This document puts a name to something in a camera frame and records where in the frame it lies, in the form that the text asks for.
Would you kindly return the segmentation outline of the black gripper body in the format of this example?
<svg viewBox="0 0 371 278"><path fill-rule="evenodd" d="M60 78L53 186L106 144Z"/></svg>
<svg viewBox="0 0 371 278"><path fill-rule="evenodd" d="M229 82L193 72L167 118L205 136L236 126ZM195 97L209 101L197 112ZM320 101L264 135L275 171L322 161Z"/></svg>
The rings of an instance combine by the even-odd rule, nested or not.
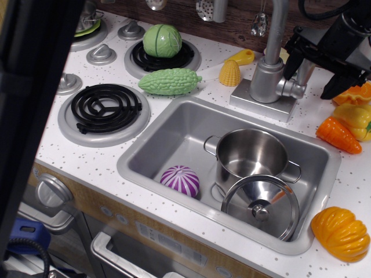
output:
<svg viewBox="0 0 371 278"><path fill-rule="evenodd" d="M290 54L300 49L304 59L331 71L334 74L367 73L370 76L370 61L358 49L370 33L359 32L347 27L330 27L317 30L297 26L285 45Z"/></svg>

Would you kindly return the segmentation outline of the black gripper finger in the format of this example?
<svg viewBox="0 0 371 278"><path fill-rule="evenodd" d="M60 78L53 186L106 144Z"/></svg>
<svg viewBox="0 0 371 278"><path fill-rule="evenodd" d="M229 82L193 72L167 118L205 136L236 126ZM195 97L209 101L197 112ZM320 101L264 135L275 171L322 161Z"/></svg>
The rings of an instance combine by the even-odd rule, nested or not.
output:
<svg viewBox="0 0 371 278"><path fill-rule="evenodd" d="M294 73L298 70L304 60L304 54L300 49L293 49L289 58L286 61L285 69L283 71L283 77L286 80L290 80Z"/></svg>
<svg viewBox="0 0 371 278"><path fill-rule="evenodd" d="M366 80L366 72L361 72L360 74L357 72L355 75L334 74L331 80L325 85L321 99L331 100L351 87L362 86Z"/></svg>

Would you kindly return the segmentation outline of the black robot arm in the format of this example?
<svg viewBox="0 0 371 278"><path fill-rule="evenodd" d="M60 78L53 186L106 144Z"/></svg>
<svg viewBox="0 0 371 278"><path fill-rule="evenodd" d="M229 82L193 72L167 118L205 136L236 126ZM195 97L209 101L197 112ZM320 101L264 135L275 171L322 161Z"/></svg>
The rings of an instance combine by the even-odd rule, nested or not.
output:
<svg viewBox="0 0 371 278"><path fill-rule="evenodd" d="M358 49L370 37L370 1L349 1L327 29L296 26L285 45L289 53L283 77L289 80L305 60L333 73L321 98L330 100L351 87L362 86L370 76L370 60Z"/></svg>

